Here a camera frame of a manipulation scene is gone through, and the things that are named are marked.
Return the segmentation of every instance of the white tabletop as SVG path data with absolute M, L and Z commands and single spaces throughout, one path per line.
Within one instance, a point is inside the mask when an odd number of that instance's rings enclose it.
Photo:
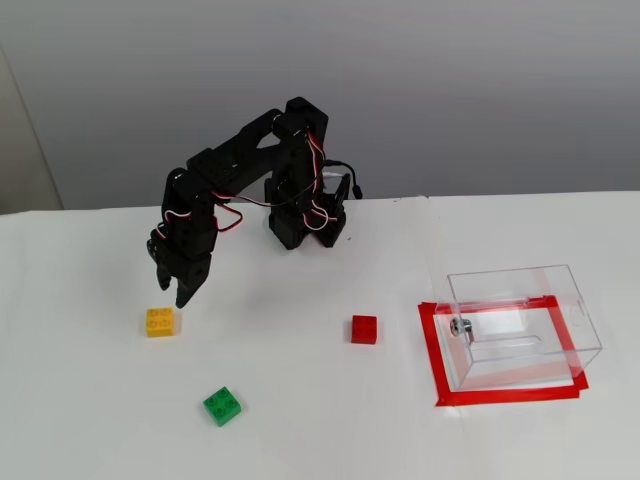
M 0 218 L 0 478 L 638 478 L 640 194 L 357 201 L 292 252 L 259 207 L 169 339 L 158 208 Z M 604 351 L 575 401 L 434 408 L 417 305 L 443 272 L 568 263 Z M 353 314 L 379 344 L 351 345 Z M 226 385 L 243 412 L 217 427 Z

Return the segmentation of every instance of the robotic arm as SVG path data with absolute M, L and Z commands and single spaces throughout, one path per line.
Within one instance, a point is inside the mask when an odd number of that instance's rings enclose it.
M 151 231 L 147 249 L 157 264 L 158 283 L 169 288 L 171 277 L 178 281 L 176 306 L 184 307 L 206 280 L 211 252 L 219 232 L 239 224 L 240 212 L 225 204 L 243 198 L 269 207 L 269 228 L 287 249 L 298 247 L 313 233 L 327 248 L 344 228 L 342 202 L 348 196 L 350 176 L 344 175 L 334 194 L 324 192 L 322 169 L 343 165 L 326 160 L 323 144 L 329 117 L 298 97 L 281 112 L 273 109 L 240 130 L 215 149 L 206 149 L 167 177 L 162 202 L 163 221 Z M 277 145 L 258 148 L 272 133 Z M 265 202 L 239 194 L 268 172 Z M 362 193 L 354 186 L 357 198 Z M 219 228 L 215 206 L 240 215 L 231 227 Z

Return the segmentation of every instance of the transparent plastic container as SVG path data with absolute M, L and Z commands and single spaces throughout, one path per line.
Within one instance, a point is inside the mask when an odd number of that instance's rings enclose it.
M 602 350 L 567 265 L 449 275 L 434 319 L 452 391 L 572 384 Z

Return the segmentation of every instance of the red lego brick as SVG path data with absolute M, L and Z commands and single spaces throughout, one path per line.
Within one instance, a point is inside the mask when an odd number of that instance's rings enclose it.
M 351 323 L 351 343 L 375 345 L 378 338 L 378 319 L 354 315 Z

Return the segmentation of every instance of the white wall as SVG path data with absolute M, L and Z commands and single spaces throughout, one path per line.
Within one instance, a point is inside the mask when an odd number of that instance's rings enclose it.
M 60 207 L 49 168 L 0 48 L 0 214 Z
M 70 208 L 158 204 L 170 169 L 297 95 L 368 197 L 639 189 L 639 18 L 635 0 L 4 0 L 0 41 Z

